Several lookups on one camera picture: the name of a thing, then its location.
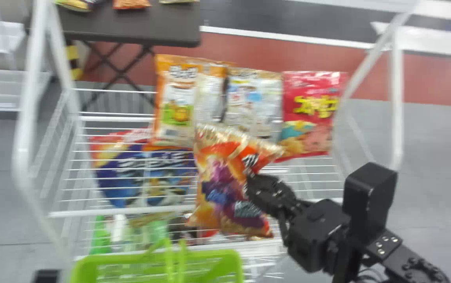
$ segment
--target gray floor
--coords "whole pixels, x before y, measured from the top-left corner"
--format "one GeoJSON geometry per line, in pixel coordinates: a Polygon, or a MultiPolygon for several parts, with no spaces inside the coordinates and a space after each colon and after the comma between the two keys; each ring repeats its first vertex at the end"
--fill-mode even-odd
{"type": "MultiPolygon", "coordinates": [[[[389,129],[389,105],[353,101],[350,109],[377,160],[387,161],[390,145],[383,133],[389,129]]],[[[451,278],[451,107],[406,104],[405,121],[405,161],[389,227],[451,278]]],[[[15,121],[0,119],[0,282],[28,283],[36,269],[57,267],[60,262],[13,186],[10,155],[14,127],[15,121]]],[[[349,137],[342,132],[346,141],[349,137]]],[[[358,166],[362,161],[352,158],[352,162],[358,166]]],[[[331,281],[324,274],[304,274],[290,260],[279,269],[293,282],[331,281]]]]}

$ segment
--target snack picture on bag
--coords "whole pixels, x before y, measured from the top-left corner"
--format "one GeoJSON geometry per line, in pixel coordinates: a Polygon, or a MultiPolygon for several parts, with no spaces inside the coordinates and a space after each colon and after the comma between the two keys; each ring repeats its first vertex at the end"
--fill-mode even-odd
{"type": "Polygon", "coordinates": [[[284,153],[276,162],[328,154],[345,79],[342,72],[283,72],[283,128],[278,145],[284,153]]]}
{"type": "Polygon", "coordinates": [[[248,68],[229,68],[224,123],[259,137],[268,137],[282,95],[281,75],[248,68]]]}
{"type": "Polygon", "coordinates": [[[194,157],[199,172],[197,207],[189,225],[263,238],[272,237],[265,214],[243,193],[246,172],[257,173],[282,149],[231,127],[199,123],[194,157]]]}
{"type": "Polygon", "coordinates": [[[144,145],[143,194],[129,207],[181,204],[195,179],[193,153],[182,147],[144,145]]]}
{"type": "Polygon", "coordinates": [[[135,129],[89,139],[98,186],[116,208],[125,208],[141,192],[145,166],[141,149],[150,134],[150,129],[135,129]]]}
{"type": "Polygon", "coordinates": [[[185,57],[156,55],[157,94],[152,145],[191,147],[193,108],[202,66],[185,57]]]}

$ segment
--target chip bag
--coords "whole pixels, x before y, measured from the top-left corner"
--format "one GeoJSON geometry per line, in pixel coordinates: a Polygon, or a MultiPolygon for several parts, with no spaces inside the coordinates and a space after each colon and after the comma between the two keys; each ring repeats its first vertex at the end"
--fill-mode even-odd
{"type": "Polygon", "coordinates": [[[281,74],[248,68],[229,68],[224,123],[254,136],[268,138],[281,104],[281,74]]]}
{"type": "Polygon", "coordinates": [[[157,55],[152,145],[193,146],[193,125],[211,121],[220,105],[229,62],[157,55]]]}
{"type": "Polygon", "coordinates": [[[148,0],[114,0],[114,9],[143,9],[150,6],[148,0]]]}
{"type": "Polygon", "coordinates": [[[150,134],[150,129],[135,129],[89,139],[98,185],[116,208],[125,208],[141,193],[145,165],[141,149],[150,134]]]}
{"type": "Polygon", "coordinates": [[[272,237],[265,214],[243,192],[246,174],[257,173],[282,149],[231,127],[199,123],[194,158],[199,172],[196,209],[189,225],[263,238],[272,237]]]}
{"type": "Polygon", "coordinates": [[[199,93],[202,66],[185,57],[155,56],[157,94],[152,145],[192,147],[193,108],[199,93]]]}
{"type": "Polygon", "coordinates": [[[103,4],[105,0],[56,0],[56,4],[72,11],[87,13],[103,4]]]}
{"type": "Polygon", "coordinates": [[[159,3],[162,4],[190,3],[190,2],[199,2],[199,0],[159,0],[159,3]]]}
{"type": "Polygon", "coordinates": [[[278,145],[284,153],[276,162],[328,154],[345,79],[342,72],[283,72],[283,128],[278,145]]]}

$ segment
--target shopping cart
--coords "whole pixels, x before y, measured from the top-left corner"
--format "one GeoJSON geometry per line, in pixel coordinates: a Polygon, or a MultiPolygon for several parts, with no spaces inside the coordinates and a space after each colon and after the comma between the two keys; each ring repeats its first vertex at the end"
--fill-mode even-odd
{"type": "MultiPolygon", "coordinates": [[[[103,196],[92,167],[89,137],[147,127],[153,120],[152,109],[140,98],[140,94],[153,95],[155,92],[76,87],[69,75],[64,38],[55,6],[46,0],[37,0],[34,5],[27,74],[15,132],[13,177],[16,187],[63,259],[65,274],[62,278],[67,280],[74,262],[90,253],[94,227],[101,221],[98,215],[191,211],[195,191],[191,190],[184,203],[178,206],[115,208],[103,196]],[[62,88],[51,113],[42,111],[36,95],[38,84],[35,74],[42,65],[46,34],[62,88]],[[82,104],[99,92],[102,95],[95,104],[86,111],[80,111],[82,104]],[[43,122],[46,115],[48,122],[43,122]]],[[[405,13],[394,18],[350,79],[335,122],[332,154],[269,165],[263,169],[264,173],[281,177],[292,186],[299,198],[311,201],[323,198],[342,200],[344,176],[367,160],[373,160],[360,128],[346,111],[346,105],[389,42],[392,43],[390,89],[393,110],[390,167],[398,169],[403,153],[403,64],[395,30],[408,17],[409,13],[405,13]],[[360,152],[362,159],[356,159],[357,152],[360,152]]],[[[274,124],[280,126],[281,119],[274,120],[274,124]]],[[[274,140],[277,132],[279,129],[272,133],[274,140]]],[[[271,227],[274,239],[248,241],[240,235],[219,234],[198,241],[189,249],[236,249],[243,259],[246,282],[255,281],[259,276],[283,278],[281,273],[270,270],[285,254],[277,224],[271,222],[271,227]]]]}

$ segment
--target orange snack bag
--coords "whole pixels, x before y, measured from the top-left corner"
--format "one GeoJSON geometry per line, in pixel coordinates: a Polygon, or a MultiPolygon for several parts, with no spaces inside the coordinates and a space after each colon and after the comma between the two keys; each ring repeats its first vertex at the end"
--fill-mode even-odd
{"type": "Polygon", "coordinates": [[[150,6],[148,0],[114,0],[114,9],[143,9],[150,6]]]}
{"type": "Polygon", "coordinates": [[[283,150],[231,127],[199,123],[194,159],[199,172],[196,209],[189,224],[224,233],[271,238],[267,218],[248,201],[246,174],[257,173],[283,150]]]}

